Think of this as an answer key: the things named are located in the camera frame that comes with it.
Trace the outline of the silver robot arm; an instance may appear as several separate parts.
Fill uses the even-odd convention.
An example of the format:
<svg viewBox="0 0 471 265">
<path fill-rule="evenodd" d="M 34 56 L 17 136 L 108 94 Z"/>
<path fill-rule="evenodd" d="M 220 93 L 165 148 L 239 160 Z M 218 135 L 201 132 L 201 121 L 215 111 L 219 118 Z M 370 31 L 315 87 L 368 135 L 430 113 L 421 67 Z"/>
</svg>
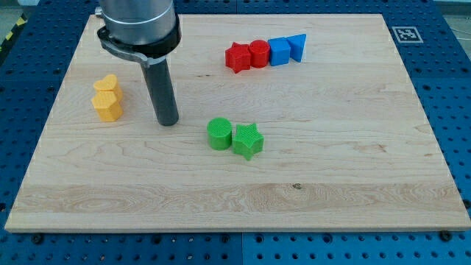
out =
<svg viewBox="0 0 471 265">
<path fill-rule="evenodd" d="M 173 0 L 99 0 L 105 25 L 97 31 L 103 49 L 149 67 L 161 63 L 181 41 Z"/>
</svg>

